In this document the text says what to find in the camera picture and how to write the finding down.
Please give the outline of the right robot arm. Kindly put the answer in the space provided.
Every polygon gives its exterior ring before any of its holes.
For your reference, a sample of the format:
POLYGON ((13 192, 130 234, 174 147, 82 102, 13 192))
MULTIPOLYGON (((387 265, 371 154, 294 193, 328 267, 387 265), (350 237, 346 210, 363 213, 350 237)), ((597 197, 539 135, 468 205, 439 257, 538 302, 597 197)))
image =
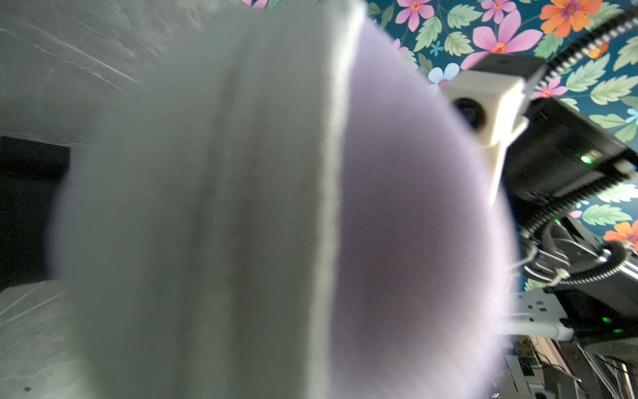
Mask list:
POLYGON ((637 350, 637 224, 585 200, 637 182, 637 153, 611 128, 549 95, 524 111, 526 131, 508 150, 503 180, 525 251, 516 270, 538 288, 515 294, 508 335, 577 341, 596 354, 637 350))

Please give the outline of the black folded umbrella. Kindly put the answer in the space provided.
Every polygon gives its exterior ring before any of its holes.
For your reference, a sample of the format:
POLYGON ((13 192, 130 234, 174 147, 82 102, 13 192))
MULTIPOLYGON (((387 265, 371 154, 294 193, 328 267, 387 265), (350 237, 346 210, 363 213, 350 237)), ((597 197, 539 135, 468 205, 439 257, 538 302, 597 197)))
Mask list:
POLYGON ((66 146, 1 138, 1 289, 49 279, 48 226, 70 166, 66 146))

